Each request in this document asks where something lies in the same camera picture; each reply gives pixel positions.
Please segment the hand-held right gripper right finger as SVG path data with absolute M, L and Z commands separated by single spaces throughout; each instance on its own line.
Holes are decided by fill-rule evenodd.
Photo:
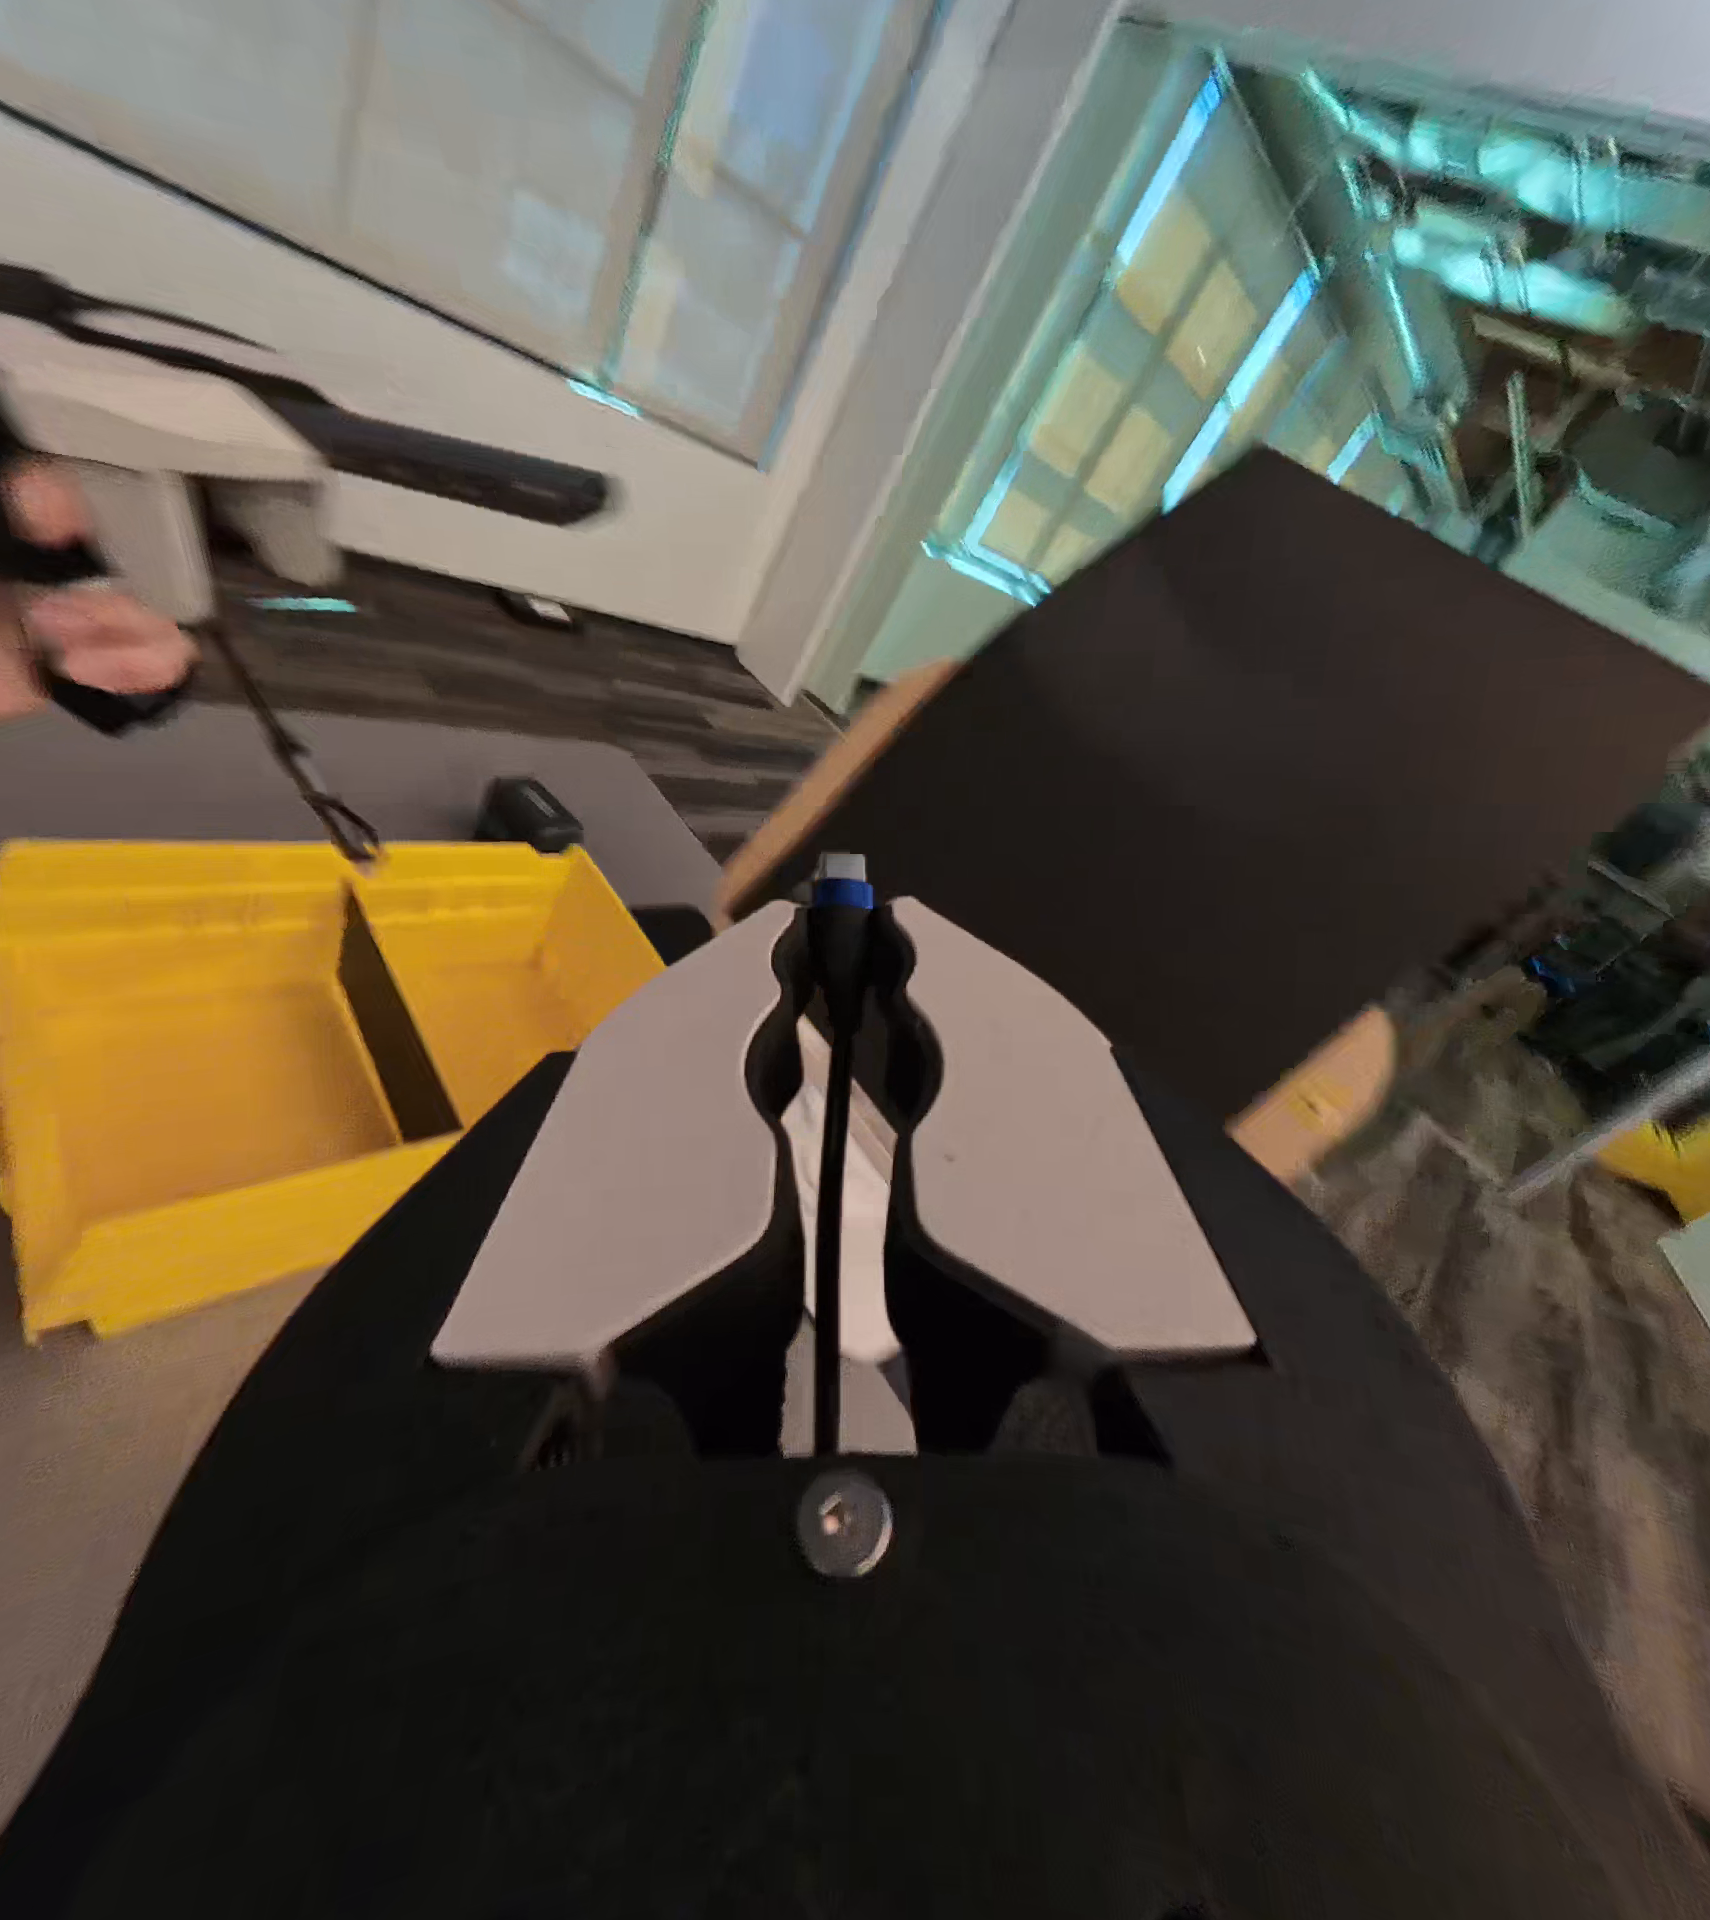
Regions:
M 891 918 L 928 1059 L 898 1143 L 933 1251 L 1123 1362 L 1252 1356 L 1250 1314 L 1109 1039 L 928 905 L 896 901 Z

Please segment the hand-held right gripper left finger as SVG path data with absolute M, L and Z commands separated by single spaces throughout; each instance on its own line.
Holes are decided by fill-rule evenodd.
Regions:
M 800 909 L 771 905 L 594 1027 L 433 1340 L 438 1367 L 784 1384 L 807 958 Z

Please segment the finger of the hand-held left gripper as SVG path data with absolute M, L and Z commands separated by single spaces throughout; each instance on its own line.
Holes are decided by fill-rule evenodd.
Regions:
M 0 315 L 81 344 L 126 350 L 189 373 L 230 378 L 272 403 L 333 403 L 277 350 L 159 308 L 101 300 L 32 266 L 0 261 Z
M 0 315 L 0 417 L 82 495 L 105 564 L 152 612 L 216 612 L 209 527 L 272 577 L 341 578 L 335 471 L 265 397 Z

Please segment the dark grey usb hub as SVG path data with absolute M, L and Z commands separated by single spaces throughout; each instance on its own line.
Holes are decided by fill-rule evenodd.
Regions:
M 615 505 L 615 483 L 601 471 L 376 421 L 291 383 L 271 383 L 265 403 L 329 468 L 349 477 L 560 528 L 580 527 Z M 379 864 L 384 854 L 379 831 L 341 798 L 308 744 L 272 707 L 227 620 L 215 616 L 198 636 L 241 693 L 271 758 L 327 841 L 357 869 Z

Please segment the yellow storage bin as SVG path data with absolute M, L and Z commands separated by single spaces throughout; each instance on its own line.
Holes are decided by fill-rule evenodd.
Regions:
M 462 1131 L 402 1143 L 339 986 L 363 901 Z M 582 849 L 18 837 L 0 1210 L 29 1346 L 327 1270 L 667 958 Z

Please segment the black bin divider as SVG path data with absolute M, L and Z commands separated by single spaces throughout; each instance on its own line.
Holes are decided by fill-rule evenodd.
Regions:
M 416 1144 L 459 1136 L 465 1129 L 459 1108 L 363 898 L 349 887 L 341 896 L 335 975 L 399 1141 Z

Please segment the black power box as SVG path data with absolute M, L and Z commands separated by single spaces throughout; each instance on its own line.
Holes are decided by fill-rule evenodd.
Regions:
M 540 854 L 585 849 L 579 815 L 532 776 L 489 781 L 476 810 L 473 841 L 484 847 L 527 847 Z

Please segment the yellow floor crate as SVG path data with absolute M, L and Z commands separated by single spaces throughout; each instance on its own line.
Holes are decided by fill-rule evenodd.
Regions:
M 1710 1115 L 1689 1123 L 1648 1121 L 1610 1141 L 1601 1169 L 1659 1194 L 1684 1225 L 1710 1214 Z

